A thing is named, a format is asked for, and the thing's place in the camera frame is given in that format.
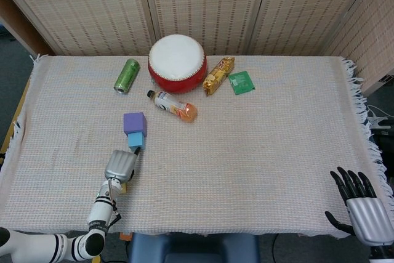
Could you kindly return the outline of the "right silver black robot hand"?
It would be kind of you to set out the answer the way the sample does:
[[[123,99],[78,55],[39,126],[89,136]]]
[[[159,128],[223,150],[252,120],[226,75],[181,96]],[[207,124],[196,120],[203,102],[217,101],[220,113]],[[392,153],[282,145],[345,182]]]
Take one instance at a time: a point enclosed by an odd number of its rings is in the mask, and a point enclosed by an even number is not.
[[[338,167],[330,172],[350,218],[350,225],[339,222],[329,211],[325,212],[329,223],[337,230],[357,237],[370,247],[393,244],[393,225],[383,202],[377,197],[368,177],[362,172]]]

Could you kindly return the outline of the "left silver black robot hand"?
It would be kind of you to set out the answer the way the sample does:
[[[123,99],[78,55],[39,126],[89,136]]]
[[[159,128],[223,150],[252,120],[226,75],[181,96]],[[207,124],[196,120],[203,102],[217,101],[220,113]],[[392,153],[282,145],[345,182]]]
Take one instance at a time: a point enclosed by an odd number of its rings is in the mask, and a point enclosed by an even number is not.
[[[105,178],[117,179],[120,183],[131,180],[140,151],[140,147],[137,147],[133,152],[114,150],[105,168]]]

